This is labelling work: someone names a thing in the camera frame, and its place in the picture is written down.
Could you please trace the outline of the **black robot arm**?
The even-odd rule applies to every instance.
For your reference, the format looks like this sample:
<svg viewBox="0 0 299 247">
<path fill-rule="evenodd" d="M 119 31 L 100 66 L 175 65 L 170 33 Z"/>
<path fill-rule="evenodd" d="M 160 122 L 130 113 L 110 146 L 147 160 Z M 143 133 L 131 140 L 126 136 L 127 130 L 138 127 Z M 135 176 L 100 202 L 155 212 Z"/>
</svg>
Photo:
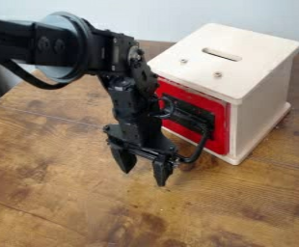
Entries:
<svg viewBox="0 0 299 247">
<path fill-rule="evenodd" d="M 116 163 L 127 173 L 139 156 L 150 159 L 158 184 L 167 183 L 176 147 L 162 131 L 158 75 L 134 37 L 96 29 L 70 13 L 40 22 L 0 20 L 0 65 L 44 90 L 96 76 L 118 121 L 103 128 Z"/>
</svg>

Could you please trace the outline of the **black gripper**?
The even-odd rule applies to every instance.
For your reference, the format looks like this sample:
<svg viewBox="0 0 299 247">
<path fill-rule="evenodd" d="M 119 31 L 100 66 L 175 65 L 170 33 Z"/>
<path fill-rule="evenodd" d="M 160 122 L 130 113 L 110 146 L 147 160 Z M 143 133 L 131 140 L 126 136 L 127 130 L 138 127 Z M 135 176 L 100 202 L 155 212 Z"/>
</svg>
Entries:
<svg viewBox="0 0 299 247">
<path fill-rule="evenodd" d="M 163 187 L 172 174 L 176 147 L 162 131 L 163 121 L 154 115 L 160 111 L 155 91 L 158 76 L 142 72 L 139 76 L 100 75 L 100 83 L 112 100 L 112 114 L 118 124 L 103 128 L 114 159 L 127 174 L 142 155 L 152 162 L 154 177 Z"/>
</svg>

